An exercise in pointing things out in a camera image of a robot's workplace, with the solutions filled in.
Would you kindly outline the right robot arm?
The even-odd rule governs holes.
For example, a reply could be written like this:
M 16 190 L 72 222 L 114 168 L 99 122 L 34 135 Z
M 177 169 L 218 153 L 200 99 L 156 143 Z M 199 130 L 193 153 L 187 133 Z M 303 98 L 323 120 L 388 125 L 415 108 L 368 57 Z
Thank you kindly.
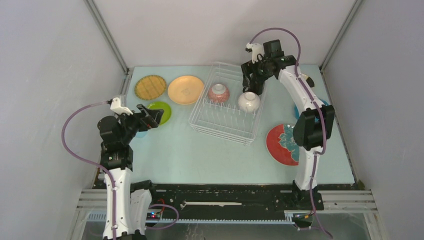
M 296 191 L 291 194 L 290 201 L 295 208 L 304 209 L 310 204 L 310 194 L 317 187 L 319 156 L 325 153 L 327 140 L 331 137 L 335 109 L 317 97 L 309 79 L 302 75 L 297 59 L 284 54 L 279 40 L 247 43 L 245 50 L 251 53 L 251 60 L 241 65 L 243 91 L 261 95 L 266 80 L 275 77 L 298 109 L 293 139 L 299 146 L 300 169 L 294 179 Z

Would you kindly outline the beige plate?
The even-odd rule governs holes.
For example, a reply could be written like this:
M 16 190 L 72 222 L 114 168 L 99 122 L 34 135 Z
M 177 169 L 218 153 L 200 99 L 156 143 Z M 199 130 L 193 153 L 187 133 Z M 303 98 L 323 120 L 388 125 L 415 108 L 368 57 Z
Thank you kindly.
M 190 105 L 196 103 L 204 90 L 201 79 L 192 75 L 175 78 L 168 86 L 167 95 L 176 104 Z

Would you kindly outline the blue polka dot plate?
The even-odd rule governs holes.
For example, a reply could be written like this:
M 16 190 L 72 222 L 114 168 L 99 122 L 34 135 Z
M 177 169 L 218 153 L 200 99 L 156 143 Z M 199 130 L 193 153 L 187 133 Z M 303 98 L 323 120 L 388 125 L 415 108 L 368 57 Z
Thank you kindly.
M 330 104 L 329 104 L 327 101 L 325 101 L 324 99 L 321 99 L 321 98 L 319 98 L 319 99 L 320 99 L 320 101 L 321 101 L 321 102 L 322 102 L 325 106 L 329 106 L 329 105 L 330 105 Z M 296 120 L 298 120 L 298 119 L 299 119 L 299 117 L 300 117 L 299 110 L 298 110 L 298 108 L 297 108 L 297 106 L 296 106 L 296 105 L 293 107 L 293 109 L 294 109 L 294 117 L 296 118 Z M 317 115 L 317 116 L 315 117 L 314 122 L 315 122 L 315 123 L 317 123 L 319 120 L 320 120 L 320 117 Z

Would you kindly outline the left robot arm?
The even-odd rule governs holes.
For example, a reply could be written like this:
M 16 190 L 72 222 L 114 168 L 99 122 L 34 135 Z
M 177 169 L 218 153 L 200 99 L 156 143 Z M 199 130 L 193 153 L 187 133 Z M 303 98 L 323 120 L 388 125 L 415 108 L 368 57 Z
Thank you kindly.
M 150 180 L 131 190 L 134 152 L 130 142 L 138 132 L 157 128 L 164 110 L 148 109 L 142 104 L 136 107 L 138 112 L 106 116 L 97 124 L 102 138 L 100 165 L 106 186 L 104 240 L 145 240 L 147 211 L 158 202 Z

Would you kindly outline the white rimmed teal plate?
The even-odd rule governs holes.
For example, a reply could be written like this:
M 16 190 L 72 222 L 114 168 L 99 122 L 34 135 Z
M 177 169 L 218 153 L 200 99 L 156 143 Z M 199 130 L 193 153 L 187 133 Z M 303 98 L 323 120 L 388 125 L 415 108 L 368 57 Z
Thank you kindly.
M 298 166 L 300 148 L 293 137 L 294 125 L 279 124 L 273 127 L 266 135 L 265 144 L 269 154 L 280 164 Z

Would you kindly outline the cream plate with black spot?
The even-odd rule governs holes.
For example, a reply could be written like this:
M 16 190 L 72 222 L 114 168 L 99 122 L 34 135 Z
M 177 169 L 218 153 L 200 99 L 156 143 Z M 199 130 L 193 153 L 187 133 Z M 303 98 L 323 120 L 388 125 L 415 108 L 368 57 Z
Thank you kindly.
M 314 88 L 315 87 L 315 82 L 313 81 L 313 79 L 308 76 L 307 74 L 302 73 L 301 76 L 303 77 L 303 79 L 306 81 L 306 83 L 308 84 L 308 86 L 310 88 Z

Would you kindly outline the black mug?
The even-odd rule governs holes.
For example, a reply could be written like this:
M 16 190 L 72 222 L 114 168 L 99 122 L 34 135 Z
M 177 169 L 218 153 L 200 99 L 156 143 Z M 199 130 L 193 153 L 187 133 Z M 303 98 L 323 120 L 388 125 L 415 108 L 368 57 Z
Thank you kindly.
M 266 80 L 252 79 L 252 80 L 249 81 L 247 91 L 255 93 L 256 95 L 260 96 L 260 95 L 262 95 L 262 93 L 264 91 L 265 83 L 266 83 Z

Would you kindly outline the light blue cup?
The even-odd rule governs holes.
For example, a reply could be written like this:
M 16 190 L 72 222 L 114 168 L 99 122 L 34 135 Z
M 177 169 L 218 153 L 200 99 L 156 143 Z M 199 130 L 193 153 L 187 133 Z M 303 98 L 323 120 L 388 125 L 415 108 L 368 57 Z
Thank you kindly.
M 139 131 L 136 133 L 136 138 L 144 138 L 147 135 L 147 131 Z

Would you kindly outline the yellow woven plate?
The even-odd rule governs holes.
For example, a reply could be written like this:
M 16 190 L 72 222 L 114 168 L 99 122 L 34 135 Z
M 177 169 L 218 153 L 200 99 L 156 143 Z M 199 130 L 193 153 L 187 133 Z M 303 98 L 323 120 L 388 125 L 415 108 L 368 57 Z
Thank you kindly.
M 154 100 L 167 89 L 165 79 L 159 75 L 147 75 L 138 80 L 134 87 L 135 95 L 141 100 Z

